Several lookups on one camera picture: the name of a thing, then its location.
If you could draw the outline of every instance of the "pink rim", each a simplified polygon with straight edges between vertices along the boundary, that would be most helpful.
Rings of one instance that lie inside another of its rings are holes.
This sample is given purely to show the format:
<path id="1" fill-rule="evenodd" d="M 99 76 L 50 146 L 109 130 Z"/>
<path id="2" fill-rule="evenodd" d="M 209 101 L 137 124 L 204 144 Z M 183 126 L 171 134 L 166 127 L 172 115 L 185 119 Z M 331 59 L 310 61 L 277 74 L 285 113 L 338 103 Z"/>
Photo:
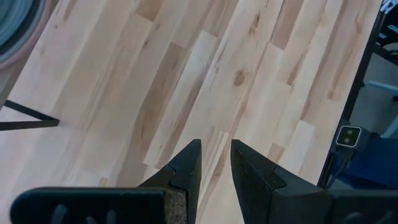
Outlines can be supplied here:
<path id="1" fill-rule="evenodd" d="M 42 16 L 35 30 L 33 31 L 31 37 L 29 37 L 27 42 L 13 56 L 11 56 L 5 62 L 0 63 L 0 70 L 3 70 L 8 66 L 12 65 L 34 48 L 37 40 L 40 37 L 40 34 L 43 32 L 44 27 L 47 24 L 47 19 L 50 16 L 50 6 L 51 6 L 51 0 L 45 0 Z"/>

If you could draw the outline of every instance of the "wooden floor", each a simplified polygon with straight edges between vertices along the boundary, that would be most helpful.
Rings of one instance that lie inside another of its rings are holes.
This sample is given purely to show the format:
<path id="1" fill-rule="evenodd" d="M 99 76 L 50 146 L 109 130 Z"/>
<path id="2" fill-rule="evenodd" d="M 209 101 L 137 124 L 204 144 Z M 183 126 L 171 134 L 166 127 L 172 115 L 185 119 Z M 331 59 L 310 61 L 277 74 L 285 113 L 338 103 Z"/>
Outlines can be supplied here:
<path id="1" fill-rule="evenodd" d="M 10 99 L 62 122 L 0 133 L 0 222 L 32 187 L 135 186 L 194 138 L 200 223 L 243 222 L 232 138 L 316 183 L 380 3 L 60 1 Z"/>

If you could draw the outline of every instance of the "blue fabric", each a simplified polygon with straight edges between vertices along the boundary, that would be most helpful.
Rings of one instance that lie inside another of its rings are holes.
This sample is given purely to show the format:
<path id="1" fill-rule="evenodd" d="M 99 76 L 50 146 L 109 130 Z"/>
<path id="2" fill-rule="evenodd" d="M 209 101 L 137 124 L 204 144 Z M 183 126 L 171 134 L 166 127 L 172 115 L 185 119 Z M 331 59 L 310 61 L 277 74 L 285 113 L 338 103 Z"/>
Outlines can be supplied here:
<path id="1" fill-rule="evenodd" d="M 398 139 L 371 139 L 364 152 L 354 154 L 351 166 L 338 179 L 355 189 L 398 189 Z"/>

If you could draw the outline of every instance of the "black metal bar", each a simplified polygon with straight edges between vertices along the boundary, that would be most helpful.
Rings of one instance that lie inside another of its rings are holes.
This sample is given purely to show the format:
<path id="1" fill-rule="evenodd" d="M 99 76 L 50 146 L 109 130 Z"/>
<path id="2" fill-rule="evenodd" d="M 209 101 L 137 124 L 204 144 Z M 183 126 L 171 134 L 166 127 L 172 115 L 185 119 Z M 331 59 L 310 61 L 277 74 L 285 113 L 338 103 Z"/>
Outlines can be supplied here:
<path id="1" fill-rule="evenodd" d="M 20 113 L 37 118 L 40 121 L 13 121 L 13 122 L 0 122 L 0 131 L 10 131 L 18 129 L 31 129 L 31 128 L 49 128 L 58 126 L 60 121 L 53 117 L 42 114 L 38 111 L 32 110 L 18 103 L 6 100 L 4 106 L 16 110 Z"/>
<path id="2" fill-rule="evenodd" d="M 353 86 L 351 87 L 351 90 L 349 92 L 347 102 L 343 110 L 343 114 L 341 115 L 341 119 L 343 120 L 349 121 L 351 114 L 353 113 L 355 101 L 363 85 L 363 79 L 365 77 L 366 70 L 368 69 L 368 65 L 373 54 L 373 49 L 374 46 L 376 45 L 377 37 L 379 36 L 380 30 L 382 28 L 385 19 L 386 15 L 383 12 L 379 12 L 379 14 L 376 17 L 376 21 L 374 22 L 371 35 L 369 36 L 368 43 L 366 44 L 363 57 L 358 67 L 358 71 L 356 72 Z M 331 175 L 331 168 L 333 165 L 333 154 L 330 151 L 331 150 L 329 150 L 328 157 L 326 158 L 325 165 L 323 166 L 322 173 L 318 181 L 318 187 L 321 188 L 326 187 L 329 177 Z"/>

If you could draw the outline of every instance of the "light wood surface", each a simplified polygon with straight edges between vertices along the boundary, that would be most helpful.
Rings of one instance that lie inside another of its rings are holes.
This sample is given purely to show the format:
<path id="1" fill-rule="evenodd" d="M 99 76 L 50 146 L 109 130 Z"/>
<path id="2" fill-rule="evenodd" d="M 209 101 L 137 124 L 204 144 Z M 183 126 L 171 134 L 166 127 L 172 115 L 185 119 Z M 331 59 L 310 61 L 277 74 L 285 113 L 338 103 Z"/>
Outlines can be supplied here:
<path id="1" fill-rule="evenodd" d="M 316 183 L 380 3 L 60 1 L 10 99 L 61 124 L 0 133 L 2 220 L 32 187 L 135 186 L 194 138 L 198 223 L 243 222 L 232 138 Z"/>

